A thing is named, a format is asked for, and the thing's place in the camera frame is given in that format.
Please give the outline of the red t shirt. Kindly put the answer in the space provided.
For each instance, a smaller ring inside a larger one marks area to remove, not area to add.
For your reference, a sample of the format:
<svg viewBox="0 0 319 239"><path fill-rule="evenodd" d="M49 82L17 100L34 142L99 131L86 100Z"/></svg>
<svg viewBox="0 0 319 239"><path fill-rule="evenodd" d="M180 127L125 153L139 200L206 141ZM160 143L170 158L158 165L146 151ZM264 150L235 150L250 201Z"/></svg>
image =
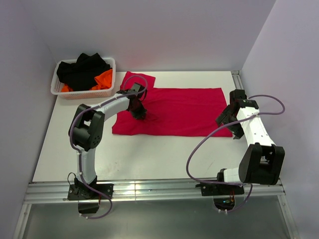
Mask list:
<svg viewBox="0 0 319 239"><path fill-rule="evenodd" d="M147 86L143 101L145 119L135 119L128 111L117 114L112 133L117 135L207 136L218 128L216 119L226 108L221 88L156 88L155 77L127 72L120 86L133 83Z"/></svg>

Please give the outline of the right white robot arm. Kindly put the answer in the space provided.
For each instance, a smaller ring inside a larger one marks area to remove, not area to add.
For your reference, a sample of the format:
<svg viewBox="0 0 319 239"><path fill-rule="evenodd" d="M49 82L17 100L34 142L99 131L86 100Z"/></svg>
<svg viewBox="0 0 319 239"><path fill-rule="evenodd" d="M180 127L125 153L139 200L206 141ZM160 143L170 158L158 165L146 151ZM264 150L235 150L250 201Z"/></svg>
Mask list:
<svg viewBox="0 0 319 239"><path fill-rule="evenodd" d="M285 150L277 146L267 133L260 111L255 107L234 107L228 105L216 119L218 126L228 126L235 139L245 137L248 148L236 168L221 169L217 174L216 190L227 194L233 184L275 185L279 180Z"/></svg>

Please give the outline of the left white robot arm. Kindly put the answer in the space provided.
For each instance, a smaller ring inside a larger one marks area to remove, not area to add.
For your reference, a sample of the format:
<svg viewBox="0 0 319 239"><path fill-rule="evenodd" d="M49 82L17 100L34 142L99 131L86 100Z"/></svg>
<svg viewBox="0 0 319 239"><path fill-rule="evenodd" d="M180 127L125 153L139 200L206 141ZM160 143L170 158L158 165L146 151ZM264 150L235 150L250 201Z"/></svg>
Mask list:
<svg viewBox="0 0 319 239"><path fill-rule="evenodd" d="M142 104L143 99L142 94L115 94L99 104L81 104L77 108L69 129L69 138L71 147L77 153L74 184L84 198L91 199L98 192L95 152L102 140L105 121L124 111L130 112L137 120L143 120L147 112Z"/></svg>

